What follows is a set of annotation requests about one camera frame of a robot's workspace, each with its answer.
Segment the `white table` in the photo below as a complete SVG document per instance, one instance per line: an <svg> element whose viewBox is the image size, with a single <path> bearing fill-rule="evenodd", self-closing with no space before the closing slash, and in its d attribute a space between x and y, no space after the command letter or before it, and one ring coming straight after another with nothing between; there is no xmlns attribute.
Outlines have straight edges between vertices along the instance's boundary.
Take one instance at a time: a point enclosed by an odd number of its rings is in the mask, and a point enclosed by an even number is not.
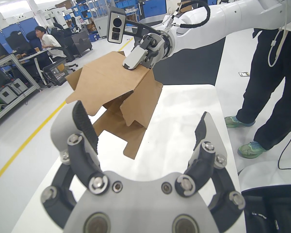
<svg viewBox="0 0 291 233"><path fill-rule="evenodd" d="M291 168L291 160L280 160L280 168ZM291 184L291 170L279 170L277 161L265 161L245 167L239 174L242 191L264 186Z"/></svg>
<svg viewBox="0 0 291 233"><path fill-rule="evenodd" d="M33 55L30 55L30 56L28 56L28 57L25 57L25 58L19 60L19 62L20 62L21 64L24 64L26 60L34 58L33 60L34 60L34 63L35 63L35 65L36 65L36 68L37 68L37 70L38 70L38 73L39 73L39 75L40 75L40 77L41 77L41 79L42 79L42 81L43 81L43 83L44 83L45 85L47 85L47 82L45 81L45 79L44 79L44 77L43 77L43 74L42 74L43 71L42 71L42 70L40 69L40 67L39 67L37 56L40 55L41 53L44 53L44 52L46 52L46 51L49 51L50 49L51 49L51 48L43 49L42 51L36 52L36 53L33 54Z"/></svg>
<svg viewBox="0 0 291 233"><path fill-rule="evenodd" d="M108 132L103 132L98 142L101 169L115 171L126 178L139 181L158 179L171 172L184 172L196 142L194 131L204 111L211 114L218 128L227 150L226 169L236 190L240 191L231 143L217 93L212 85L164 86L135 160L122 154L126 145L125 141ZM94 121L101 113L103 110L100 110L91 121ZM41 192L51 184L59 166L60 161L57 159L28 203L12 233L62 232L49 218L40 203ZM70 189L76 200L79 200L85 191L76 178L72 181ZM200 194L209 204L215 194L212 181L200 190ZM243 214L227 232L246 232Z"/></svg>

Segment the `desk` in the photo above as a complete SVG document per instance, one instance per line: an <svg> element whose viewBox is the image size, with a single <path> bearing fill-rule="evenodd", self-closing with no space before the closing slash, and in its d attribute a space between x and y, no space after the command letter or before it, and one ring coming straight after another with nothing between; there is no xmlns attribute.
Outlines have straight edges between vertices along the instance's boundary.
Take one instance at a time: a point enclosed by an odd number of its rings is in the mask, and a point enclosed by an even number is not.
<svg viewBox="0 0 291 233"><path fill-rule="evenodd" d="M41 77L41 79L42 79L42 81L43 81L43 83L44 83L45 85L47 85L47 82L45 81L45 79L44 79L44 77L43 77L43 74L42 74L43 71L40 69L39 64L38 64L38 59L37 59L36 57L37 57L39 54L43 53L43 52L49 51L50 49L51 49L51 48L44 49L44 50L42 50L42 51L36 52L36 53L33 54L33 55L30 55L30 56L28 56L28 57L25 57L25 58L22 58L22 59L19 60L20 64L24 64L24 63L26 63L26 62L25 62L26 60L34 58L33 60L34 60L34 63L35 63L35 65L36 65L36 67L37 67L38 73L39 73L39 75L40 75L40 77Z"/></svg>
<svg viewBox="0 0 291 233"><path fill-rule="evenodd" d="M100 109L91 121L94 122L103 111L103 108ZM125 141L108 132L103 132L98 142L101 169L114 171L123 177L138 181L151 181L171 172L184 172L196 142L194 132L204 111L211 114L218 128L227 151L226 169L235 189L240 191L232 147L217 93L214 86L207 84L163 87L135 160L123 155ZM42 191L51 184L60 165L60 160L57 159L29 201L12 233L62 232L49 218L40 203ZM70 189L76 200L79 200L85 191L84 186L76 177ZM199 193L205 203L209 204L215 193L212 181L209 181ZM243 214L227 232L246 232Z"/></svg>
<svg viewBox="0 0 291 233"><path fill-rule="evenodd" d="M10 54L3 59L0 59L0 67L4 64L7 64L9 61L12 61L13 64L18 68L18 70L28 79L28 81L32 84L30 88L28 88L23 95L21 94L15 100L13 100L10 104L6 105L6 107L0 112L0 119L9 112L13 107L15 107L18 103L20 103L26 96L32 93L35 90L40 89L40 86L36 83L36 81L31 77L31 75L22 67L20 62L17 60L14 54Z"/></svg>

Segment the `green sneaker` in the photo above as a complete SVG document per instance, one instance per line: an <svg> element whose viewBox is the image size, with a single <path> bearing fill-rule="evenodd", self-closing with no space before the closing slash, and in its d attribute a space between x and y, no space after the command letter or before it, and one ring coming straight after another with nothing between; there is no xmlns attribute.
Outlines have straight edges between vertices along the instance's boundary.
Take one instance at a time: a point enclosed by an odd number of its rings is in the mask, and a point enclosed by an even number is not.
<svg viewBox="0 0 291 233"><path fill-rule="evenodd" d="M228 116L224 118L227 128L250 127L254 125L255 121L250 124L242 123L237 120L236 116Z"/></svg>
<svg viewBox="0 0 291 233"><path fill-rule="evenodd" d="M241 146L237 153L243 157L243 158L257 158L259 155L261 155L266 150L262 148L262 146L256 142L252 141L248 144L245 144Z"/></svg>

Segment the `cardboard box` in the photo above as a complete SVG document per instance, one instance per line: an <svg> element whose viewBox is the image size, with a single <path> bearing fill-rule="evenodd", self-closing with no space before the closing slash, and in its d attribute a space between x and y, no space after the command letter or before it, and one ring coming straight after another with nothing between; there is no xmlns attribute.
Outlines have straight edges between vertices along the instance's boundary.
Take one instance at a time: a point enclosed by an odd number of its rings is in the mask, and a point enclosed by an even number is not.
<svg viewBox="0 0 291 233"><path fill-rule="evenodd" d="M123 154L135 159L162 91L153 71L139 65L122 66L124 52L112 51L66 77L74 92L67 103L81 100L87 113L107 110L93 124L99 136L104 130L127 141Z"/></svg>
<svg viewBox="0 0 291 233"><path fill-rule="evenodd" d="M185 4L185 3L189 2L189 1L190 0L188 0L188 1L181 1L181 2L182 2L182 4ZM192 5L182 8L180 10L180 12L178 12L178 13L183 13L183 12L187 12L187 11L191 11L191 10L192 10Z"/></svg>

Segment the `white robot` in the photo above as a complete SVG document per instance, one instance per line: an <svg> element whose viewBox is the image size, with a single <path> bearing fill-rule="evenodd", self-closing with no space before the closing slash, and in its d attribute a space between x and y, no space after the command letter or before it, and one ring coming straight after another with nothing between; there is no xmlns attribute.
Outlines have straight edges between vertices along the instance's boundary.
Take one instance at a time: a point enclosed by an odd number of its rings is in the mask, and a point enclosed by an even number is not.
<svg viewBox="0 0 291 233"><path fill-rule="evenodd" d="M163 24L153 27L158 32L153 31L146 37L155 39L157 45L155 47L150 45L144 49L144 45L141 48L144 42L142 40L125 59L123 65L130 70L136 68L139 63L152 68L161 59L172 56L180 50L206 46L230 33L244 29L283 30L285 34L282 43L287 31L291 31L291 0L240 0L212 5L209 8L208 12L204 8L188 11L179 18L173 16L168 19L168 16L165 16ZM111 33L108 41L119 43L112 39ZM160 52L153 56L152 51Z"/></svg>

